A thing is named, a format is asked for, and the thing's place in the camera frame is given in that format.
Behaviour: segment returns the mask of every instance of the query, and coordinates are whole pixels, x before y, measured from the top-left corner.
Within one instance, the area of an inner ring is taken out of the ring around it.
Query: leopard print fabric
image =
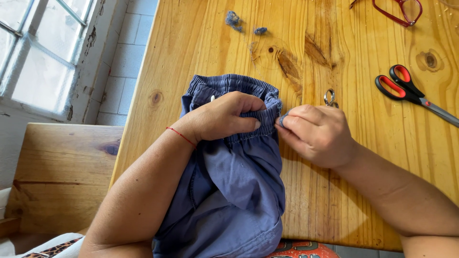
[[[28,254],[26,256],[23,256],[22,258],[52,258],[52,257],[56,256],[58,253],[60,253],[60,252],[64,251],[65,249],[67,249],[69,246],[71,246],[74,243],[76,243],[80,239],[82,239],[82,237],[77,238],[77,239],[73,239],[73,240],[71,240],[69,242],[57,245],[55,247],[51,247],[50,249],[46,249],[46,250],[41,251],[41,252],[30,253],[30,254]]]

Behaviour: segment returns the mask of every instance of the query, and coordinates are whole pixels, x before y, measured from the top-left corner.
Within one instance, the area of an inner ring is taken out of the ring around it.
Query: window frame
[[[74,46],[70,62],[54,54],[52,51],[45,48],[36,40],[30,40],[30,37],[35,37],[37,33],[37,30],[43,19],[49,1],[56,1],[58,4],[60,4],[60,6],[62,6],[63,9],[81,26],[78,35],[78,43]],[[37,114],[39,116],[51,118],[52,120],[58,122],[64,122],[66,120],[69,120],[67,119],[68,114],[69,112],[73,112],[71,105],[73,99],[72,92],[75,88],[78,77],[77,62],[79,60],[79,56],[81,55],[81,49],[85,36],[88,32],[88,19],[90,18],[91,12],[94,11],[94,5],[95,1],[90,0],[88,7],[86,9],[86,13],[84,14],[82,19],[63,0],[30,0],[29,5],[22,17],[22,21],[18,30],[14,30],[6,24],[0,22],[0,29],[5,30],[6,32],[12,34],[14,37],[14,42],[11,45],[9,52],[7,54],[7,59],[5,62],[6,65],[3,67],[2,71],[0,71],[0,104],[5,105],[7,107],[24,110],[27,113]],[[21,75],[23,66],[26,62],[27,56],[32,46],[74,70],[73,78],[69,82],[69,94],[67,96],[67,99],[65,100],[66,106],[63,112],[60,114],[43,110],[39,107],[35,107],[33,105],[29,105],[26,103],[21,103],[19,101],[12,99],[12,95],[16,87],[17,81],[19,79],[19,76]]]

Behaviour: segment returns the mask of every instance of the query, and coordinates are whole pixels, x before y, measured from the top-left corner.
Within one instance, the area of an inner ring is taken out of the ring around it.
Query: red string bracelet
[[[183,139],[185,139],[187,142],[189,142],[191,145],[193,145],[194,149],[196,149],[196,145],[194,145],[194,143],[192,143],[189,139],[187,139],[185,136],[183,136],[181,133],[177,132],[174,128],[171,128],[171,127],[166,127],[166,129],[171,129],[172,131],[176,132],[178,135],[182,136]]]

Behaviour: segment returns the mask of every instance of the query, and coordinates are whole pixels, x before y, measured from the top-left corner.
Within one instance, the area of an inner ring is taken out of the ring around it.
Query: window
[[[92,2],[0,0],[2,104],[66,116]]]

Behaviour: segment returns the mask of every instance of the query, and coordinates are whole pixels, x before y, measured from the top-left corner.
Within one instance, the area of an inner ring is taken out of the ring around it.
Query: elastic waistband
[[[240,116],[243,118],[258,119],[261,126],[250,133],[235,134],[226,137],[225,139],[229,144],[253,137],[270,135],[275,132],[274,120],[280,115],[282,102],[279,99],[279,90],[266,82],[237,74],[210,77],[195,75],[190,82],[187,93],[192,97],[192,102],[195,105],[202,106],[210,102],[212,95],[215,98],[219,98],[223,94],[232,91],[240,91],[262,99],[266,105],[266,110],[241,114]]]

